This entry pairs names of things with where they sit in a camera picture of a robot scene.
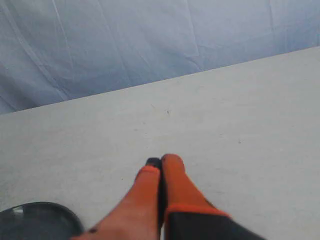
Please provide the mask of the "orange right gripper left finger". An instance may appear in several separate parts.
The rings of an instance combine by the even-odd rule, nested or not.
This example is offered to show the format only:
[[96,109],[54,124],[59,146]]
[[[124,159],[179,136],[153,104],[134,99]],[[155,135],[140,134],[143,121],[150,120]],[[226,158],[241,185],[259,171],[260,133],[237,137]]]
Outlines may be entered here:
[[162,162],[149,158],[132,187],[96,225],[73,240],[159,240],[162,228]]

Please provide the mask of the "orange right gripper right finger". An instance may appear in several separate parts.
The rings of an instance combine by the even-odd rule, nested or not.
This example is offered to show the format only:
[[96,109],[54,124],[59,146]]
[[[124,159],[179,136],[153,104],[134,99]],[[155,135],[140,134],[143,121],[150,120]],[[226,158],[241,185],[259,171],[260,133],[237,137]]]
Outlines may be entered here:
[[164,232],[167,240],[261,240],[213,206],[188,177],[176,154],[162,157],[166,190]]

